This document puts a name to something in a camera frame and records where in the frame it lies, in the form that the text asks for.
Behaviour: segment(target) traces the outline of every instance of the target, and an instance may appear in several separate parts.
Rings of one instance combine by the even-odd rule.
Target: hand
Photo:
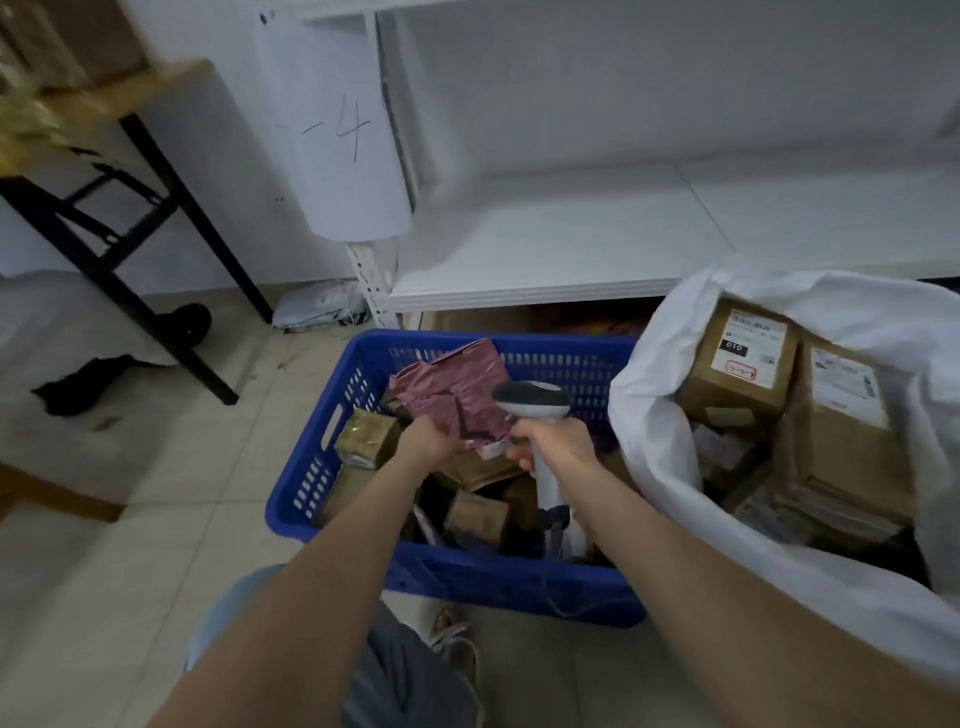
[[[424,416],[417,417],[413,424],[400,434],[396,454],[411,463],[423,466],[430,473],[465,449],[467,446],[463,440],[444,435],[429,416]]]
[[[543,461],[557,476],[564,497],[572,504],[577,500],[577,486],[588,480],[585,473],[593,466],[600,467],[587,426],[576,418],[567,417],[554,423],[518,420],[511,434],[537,443]],[[533,449],[529,442],[508,449],[507,457],[529,473],[533,472]]]

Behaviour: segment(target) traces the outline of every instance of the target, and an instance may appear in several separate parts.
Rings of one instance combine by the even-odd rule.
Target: white paper sign
[[[843,356],[812,350],[813,399],[874,427],[887,428],[873,367]]]
[[[785,336],[786,324],[735,308],[727,317],[711,367],[772,389]]]
[[[346,242],[410,229],[410,202],[362,16],[302,24],[254,5],[276,153],[310,229]]]

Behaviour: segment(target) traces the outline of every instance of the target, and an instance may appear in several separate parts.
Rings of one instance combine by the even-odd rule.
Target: black metal table leg
[[[224,404],[235,404],[239,397],[189,347],[184,346],[159,323],[156,314],[143,303],[127,284],[120,280],[83,240],[64,223],[53,204],[57,198],[24,177],[0,179],[0,194],[43,237],[49,240],[64,257],[116,303],[124,313],[177,359],[206,388]]]
[[[220,236],[220,233],[213,227],[213,223],[210,222],[206,213],[204,213],[197,201],[194,200],[193,195],[190,194],[186,185],[183,184],[180,176],[174,170],[173,165],[167,160],[167,157],[163,155],[160,148],[156,146],[154,138],[150,135],[150,132],[140,117],[135,113],[127,114],[120,119],[120,126],[130,138],[130,141],[133,142],[133,146],[135,146],[137,151],[146,159],[147,164],[151,166],[154,172],[156,172],[156,175],[160,177],[160,181],[163,182],[170,194],[177,200],[180,208],[186,213],[186,216],[190,218],[190,222],[193,223],[197,232],[200,233],[206,241],[206,244],[210,246],[210,250],[220,258],[220,262],[224,264],[224,267],[230,275],[233,276],[237,285],[240,286],[240,290],[247,296],[247,300],[250,301],[260,316],[263,317],[263,320],[270,324],[274,319],[274,311],[270,308],[270,304],[263,298],[260,289],[256,287],[250,279],[250,276],[247,275],[247,271],[240,265],[240,261],[236,259],[233,252],[227,247],[227,243],[225,243],[224,239]]]

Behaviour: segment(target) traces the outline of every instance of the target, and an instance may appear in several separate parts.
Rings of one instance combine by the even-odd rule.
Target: human arm
[[[183,674],[149,728],[339,726],[417,488],[462,447],[429,418],[414,421],[356,500]]]
[[[726,723],[958,725],[955,700],[658,513],[596,460],[583,423],[520,421],[567,502]],[[508,455],[529,469],[529,452]]]

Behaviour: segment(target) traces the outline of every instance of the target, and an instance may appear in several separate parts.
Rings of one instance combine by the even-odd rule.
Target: basket handle hole
[[[338,404],[333,410],[333,415],[330,417],[330,422],[326,424],[326,430],[324,430],[324,436],[320,439],[320,449],[326,450],[327,446],[330,444],[330,440],[333,439],[333,433],[337,431],[337,426],[340,424],[340,421],[344,418],[344,406]]]

